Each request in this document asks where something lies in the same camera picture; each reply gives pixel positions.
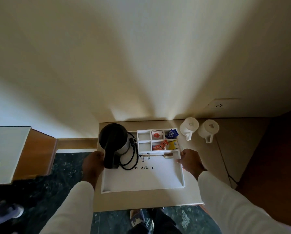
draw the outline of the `long-sleeve shirt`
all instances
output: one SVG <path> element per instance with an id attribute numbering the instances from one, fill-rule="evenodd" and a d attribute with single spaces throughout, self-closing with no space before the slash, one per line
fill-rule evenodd
<path id="1" fill-rule="evenodd" d="M 223 234 L 290 233 L 263 209 L 205 171 L 198 177 L 202 201 Z M 93 187 L 77 183 L 40 234 L 89 234 L 93 218 Z"/>

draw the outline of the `yellow packet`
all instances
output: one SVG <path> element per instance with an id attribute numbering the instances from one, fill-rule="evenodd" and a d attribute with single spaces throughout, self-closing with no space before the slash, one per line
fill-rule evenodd
<path id="1" fill-rule="evenodd" d="M 178 145 L 178 142 L 176 140 L 173 140 L 171 142 L 168 143 L 168 146 L 169 146 L 169 150 L 173 150 L 173 149 L 178 149 L 179 148 L 179 145 Z"/>

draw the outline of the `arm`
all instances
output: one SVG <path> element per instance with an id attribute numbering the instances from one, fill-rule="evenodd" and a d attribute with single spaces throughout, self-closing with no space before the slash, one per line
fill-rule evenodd
<path id="1" fill-rule="evenodd" d="M 289 233 L 263 209 L 206 171 L 198 152 L 185 149 L 178 162 L 198 181 L 202 201 L 222 233 Z"/>
<path id="2" fill-rule="evenodd" d="M 84 159 L 83 179 L 48 220 L 40 234 L 89 234 L 93 220 L 93 193 L 103 171 L 103 153 L 93 152 Z"/>

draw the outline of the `green marble floor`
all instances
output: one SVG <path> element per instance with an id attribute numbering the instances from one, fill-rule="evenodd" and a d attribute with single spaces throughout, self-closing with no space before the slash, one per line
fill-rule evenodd
<path id="1" fill-rule="evenodd" d="M 0 199 L 21 204 L 25 208 L 20 218 L 0 224 L 0 233 L 38 234 L 70 189 L 81 180 L 82 161 L 87 155 L 58 153 L 49 176 L 0 186 Z M 143 212 L 152 233 L 152 221 L 147 211 Z M 217 224 L 199 206 L 166 207 L 165 213 L 176 222 L 183 234 L 221 233 Z M 93 214 L 91 234 L 126 233 L 130 228 L 129 210 Z"/>

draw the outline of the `wall socket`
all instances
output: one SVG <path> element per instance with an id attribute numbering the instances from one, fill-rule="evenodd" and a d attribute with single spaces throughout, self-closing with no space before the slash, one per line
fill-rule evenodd
<path id="1" fill-rule="evenodd" d="M 211 101 L 205 108 L 209 110 L 229 109 L 240 102 L 240 98 L 216 98 Z"/>

